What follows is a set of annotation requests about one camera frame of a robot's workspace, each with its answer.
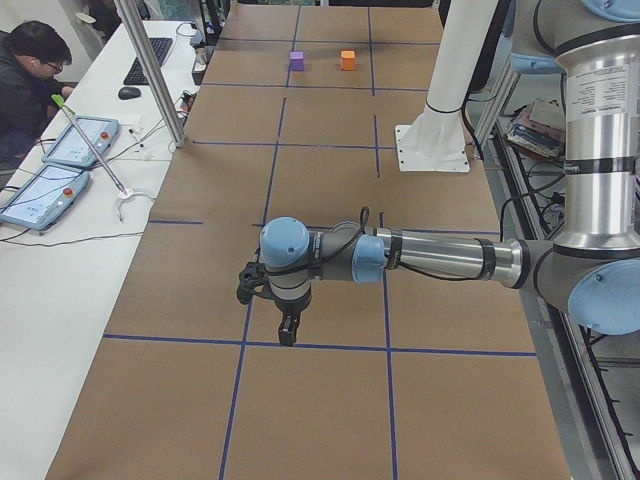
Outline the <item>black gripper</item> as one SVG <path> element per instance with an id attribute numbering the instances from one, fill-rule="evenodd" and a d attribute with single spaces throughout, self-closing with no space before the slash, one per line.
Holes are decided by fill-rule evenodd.
<path id="1" fill-rule="evenodd" d="M 283 314 L 278 328 L 278 339 L 281 345 L 291 346 L 296 344 L 300 317 L 302 312 L 310 305 L 311 298 L 311 295 L 304 295 L 294 300 L 275 298 L 274 303 Z"/>

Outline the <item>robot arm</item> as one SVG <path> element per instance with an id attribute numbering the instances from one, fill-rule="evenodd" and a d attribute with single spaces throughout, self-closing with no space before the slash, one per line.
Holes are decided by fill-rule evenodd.
<path id="1" fill-rule="evenodd" d="M 272 300 L 291 346 L 313 280 L 375 283 L 403 268 L 438 280 L 494 280 L 535 291 L 575 323 L 606 335 L 639 328 L 639 5 L 520 1 L 516 64 L 546 60 L 567 76 L 564 226 L 550 241 L 469 239 L 343 222 L 326 232 L 280 217 L 260 233 L 237 296 Z"/>

